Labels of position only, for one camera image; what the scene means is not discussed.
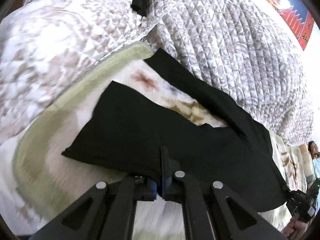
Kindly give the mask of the right hand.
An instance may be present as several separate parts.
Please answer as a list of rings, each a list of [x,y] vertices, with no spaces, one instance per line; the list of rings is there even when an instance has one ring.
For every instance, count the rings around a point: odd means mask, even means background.
[[[285,228],[283,228],[281,233],[287,239],[299,239],[304,235],[308,227],[308,223],[299,221],[298,217],[295,216],[290,219],[290,222],[287,224],[287,226],[285,226]]]

